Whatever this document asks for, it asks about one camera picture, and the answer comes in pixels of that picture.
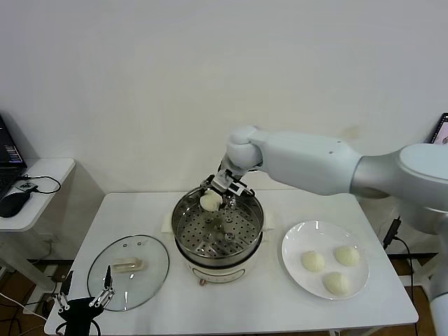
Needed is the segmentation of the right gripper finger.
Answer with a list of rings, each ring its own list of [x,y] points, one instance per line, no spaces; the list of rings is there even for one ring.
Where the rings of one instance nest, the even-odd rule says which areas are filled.
[[[234,209],[237,207],[239,201],[253,196],[253,190],[248,188],[244,183],[234,182],[230,187],[221,193],[222,203],[219,209]]]
[[[215,191],[226,191],[233,183],[233,179],[224,171],[218,171],[216,174],[209,175],[200,186],[203,188],[211,188]]]

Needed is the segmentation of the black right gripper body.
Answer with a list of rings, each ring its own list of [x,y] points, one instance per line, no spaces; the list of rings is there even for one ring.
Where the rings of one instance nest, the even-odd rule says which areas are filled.
[[[235,166],[232,162],[220,163],[219,171],[223,172],[225,176],[228,176],[236,181],[240,181],[241,178],[247,173],[246,169]]]

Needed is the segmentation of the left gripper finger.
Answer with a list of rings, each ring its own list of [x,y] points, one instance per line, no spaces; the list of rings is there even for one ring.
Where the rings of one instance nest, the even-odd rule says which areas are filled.
[[[71,281],[73,277],[74,271],[71,270],[67,276],[66,279],[61,283],[59,292],[53,295],[54,300],[59,305],[58,312],[65,312],[69,310],[69,301],[68,301],[68,295],[71,287]]]
[[[95,296],[95,298],[89,304],[90,307],[101,307],[106,308],[109,302],[115,295],[115,290],[112,287],[112,276],[111,276],[111,266],[109,265],[104,278],[104,286],[102,290]]]

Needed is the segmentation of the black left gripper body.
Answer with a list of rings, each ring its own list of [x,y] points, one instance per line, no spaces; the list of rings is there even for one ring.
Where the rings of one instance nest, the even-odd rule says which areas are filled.
[[[90,327],[94,326],[97,335],[101,335],[101,328],[95,321],[102,313],[102,306],[90,305],[93,297],[84,297],[68,301],[68,309],[60,309],[58,314],[64,320],[58,326],[58,335],[65,336],[89,336]]]

